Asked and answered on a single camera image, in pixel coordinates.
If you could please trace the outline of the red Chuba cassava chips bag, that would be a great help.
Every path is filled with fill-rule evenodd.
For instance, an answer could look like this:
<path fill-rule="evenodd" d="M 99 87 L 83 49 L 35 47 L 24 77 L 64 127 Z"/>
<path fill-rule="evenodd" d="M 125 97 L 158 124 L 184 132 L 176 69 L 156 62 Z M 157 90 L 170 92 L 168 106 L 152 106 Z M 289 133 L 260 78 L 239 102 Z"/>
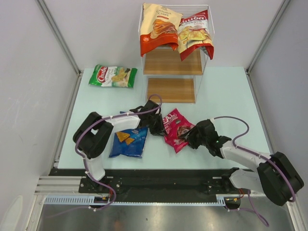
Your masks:
<path fill-rule="evenodd" d="M 208 10 L 182 18 L 178 28 L 178 51 L 184 61 L 194 50 L 201 48 L 213 59 L 214 45 L 208 27 Z"/>

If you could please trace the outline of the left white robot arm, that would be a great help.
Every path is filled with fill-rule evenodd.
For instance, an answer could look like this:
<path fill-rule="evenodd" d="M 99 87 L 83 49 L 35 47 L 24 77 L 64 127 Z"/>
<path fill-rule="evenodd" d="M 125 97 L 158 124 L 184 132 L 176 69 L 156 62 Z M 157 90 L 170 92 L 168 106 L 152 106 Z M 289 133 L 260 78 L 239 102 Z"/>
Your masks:
<path fill-rule="evenodd" d="M 91 179 L 89 186 L 95 192 L 102 192 L 106 188 L 101 154 L 110 137 L 116 132 L 148 125 L 150 117 L 159 115 L 161 106 L 162 103 L 148 100 L 144 106 L 119 115 L 103 118 L 97 112 L 92 112 L 77 129 L 73 135 L 75 152 L 83 159 L 86 175 Z"/>

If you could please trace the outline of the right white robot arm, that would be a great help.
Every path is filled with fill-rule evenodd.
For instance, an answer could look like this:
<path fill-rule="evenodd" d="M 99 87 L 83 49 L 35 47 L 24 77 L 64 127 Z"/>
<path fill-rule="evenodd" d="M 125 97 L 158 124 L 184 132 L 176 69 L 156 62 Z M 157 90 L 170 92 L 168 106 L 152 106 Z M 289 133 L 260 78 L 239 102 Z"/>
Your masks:
<path fill-rule="evenodd" d="M 182 131 L 180 138 L 193 149 L 202 145 L 211 155 L 248 169 L 231 169 L 222 181 L 225 192 L 233 193 L 239 188 L 257 191 L 279 206 L 295 200 L 304 182 L 285 154 L 265 154 L 237 145 L 235 140 L 218 135 L 213 122 L 213 119 L 200 121 L 190 130 Z"/>

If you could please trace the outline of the orange beige cassava chips bag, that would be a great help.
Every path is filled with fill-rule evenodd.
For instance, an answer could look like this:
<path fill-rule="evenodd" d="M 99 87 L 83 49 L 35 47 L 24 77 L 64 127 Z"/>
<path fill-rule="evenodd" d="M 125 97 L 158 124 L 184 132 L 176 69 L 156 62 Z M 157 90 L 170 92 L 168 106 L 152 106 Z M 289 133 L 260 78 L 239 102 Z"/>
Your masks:
<path fill-rule="evenodd" d="M 163 45 L 168 45 L 172 50 L 176 50 L 181 19 L 181 13 L 165 6 L 144 3 L 140 27 L 141 56 Z"/>

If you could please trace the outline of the pink Real chips bag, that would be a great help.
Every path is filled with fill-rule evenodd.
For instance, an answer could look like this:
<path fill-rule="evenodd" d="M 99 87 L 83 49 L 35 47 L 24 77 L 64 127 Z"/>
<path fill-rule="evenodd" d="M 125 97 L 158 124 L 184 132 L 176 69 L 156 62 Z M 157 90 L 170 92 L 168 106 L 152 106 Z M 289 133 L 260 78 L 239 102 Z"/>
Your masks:
<path fill-rule="evenodd" d="M 163 125 L 167 133 L 164 136 L 165 143 L 172 146 L 177 154 L 188 145 L 188 142 L 180 136 L 189 132 L 194 127 L 194 124 L 190 123 L 175 108 L 163 118 Z"/>

